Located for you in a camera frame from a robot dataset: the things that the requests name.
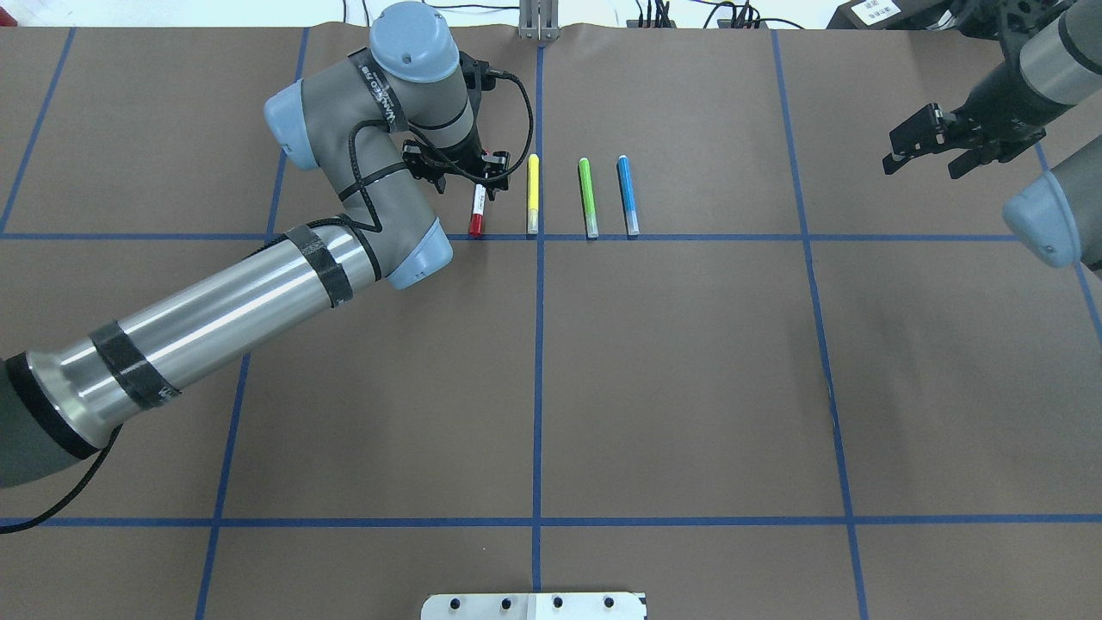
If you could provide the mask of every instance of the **blue joint cap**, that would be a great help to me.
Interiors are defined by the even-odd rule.
[[[276,93],[264,102],[264,120],[287,156],[301,170],[317,167],[302,111],[302,80]]]
[[[1029,251],[1049,267],[1082,257],[1079,228],[1060,181],[1046,172],[1003,206],[1003,220]]]
[[[371,55],[406,81],[440,81],[460,66],[460,48],[436,9],[420,2],[387,7],[371,26]]]
[[[421,238],[421,242],[417,243],[406,260],[387,275],[387,281],[396,289],[402,290],[435,273],[451,261],[452,243],[447,240],[447,235],[437,217]]]

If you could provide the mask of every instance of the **green marker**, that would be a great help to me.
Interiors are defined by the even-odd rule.
[[[597,205],[593,202],[593,173],[590,172],[590,159],[577,160],[577,177],[582,181],[582,211],[585,214],[585,236],[595,239],[597,231]]]

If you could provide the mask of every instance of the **red marker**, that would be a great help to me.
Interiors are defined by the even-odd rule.
[[[483,211],[486,208],[486,185],[476,184],[475,185],[475,199],[474,204],[471,206],[471,227],[467,228],[467,233],[472,237],[482,236],[482,219]]]

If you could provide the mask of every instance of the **black tape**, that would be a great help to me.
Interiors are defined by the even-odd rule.
[[[42,387],[34,379],[31,367],[26,362],[25,352],[4,362],[4,369],[8,371],[8,381],[15,390],[15,395],[23,402],[23,406],[31,413],[34,422],[39,423],[39,426],[51,439],[56,442],[66,453],[80,460],[99,452],[99,448],[88,444],[84,437],[73,431],[73,427],[54,409],[53,403],[42,392]]]
[[[344,221],[345,226],[347,226],[348,229],[352,230],[352,233],[356,236],[359,244],[364,246],[364,251],[367,252],[367,258],[371,261],[371,269],[375,271],[375,281],[381,280],[382,267],[379,265],[379,258],[375,254],[375,248],[371,247],[371,242],[367,240],[367,236],[364,233],[364,230],[359,229],[361,224],[349,217],[346,213],[337,215],[337,219]]]
[[[371,51],[364,47],[349,54],[348,61],[355,65],[360,79],[364,80],[364,86],[367,87],[371,98],[379,106],[379,113],[382,115],[382,120],[390,126],[390,132],[398,133],[409,129],[409,121],[406,119],[402,105],[398,101],[398,95],[390,87],[387,73],[382,70],[379,63],[375,62]]]
[[[180,391],[149,363],[118,323],[107,324],[88,338],[115,381],[142,410],[160,407],[180,396]]]
[[[1067,12],[1060,15],[1060,23],[1057,28],[1060,33],[1060,42],[1063,43],[1063,48],[1068,51],[1068,54],[1070,54],[1072,58],[1076,58],[1077,63],[1083,65],[1083,68],[1087,70],[1102,75],[1102,65],[1087,57],[1087,54],[1084,54],[1083,51],[1079,48],[1079,45],[1076,45],[1076,42],[1071,40],[1071,33],[1068,32]]]
[[[321,237],[306,226],[291,228],[284,235],[317,272],[317,279],[322,281],[326,294],[329,295],[329,307],[336,307],[352,298],[348,273],[345,273],[344,267],[333,258],[328,246]]]
[[[380,170],[377,170],[376,172],[368,174],[367,177],[365,177],[363,181],[348,185],[339,194],[337,194],[337,197],[341,198],[341,202],[344,202],[349,197],[352,197],[353,194],[360,191],[361,188],[366,189],[367,186],[370,185],[371,183],[381,181],[387,176],[390,176],[395,172],[401,172],[402,170],[409,170],[409,166],[406,165],[406,162],[400,161],[398,163],[392,163],[386,167],[382,167]]]

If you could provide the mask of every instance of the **marker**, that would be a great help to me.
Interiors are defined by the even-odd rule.
[[[467,233],[472,237],[482,236],[483,210],[486,208],[486,185],[475,184],[475,199],[471,206],[471,227]]]
[[[590,171],[590,159],[577,160],[577,176],[582,181],[582,213],[585,214],[585,236],[595,239],[597,230],[597,206],[593,202],[593,173]]]
[[[528,155],[528,233],[540,231],[540,155]]]
[[[624,219],[627,221],[627,236],[639,233],[639,214],[635,209],[635,186],[631,184],[631,162],[627,155],[616,160],[616,170],[620,176],[620,195],[624,197]]]

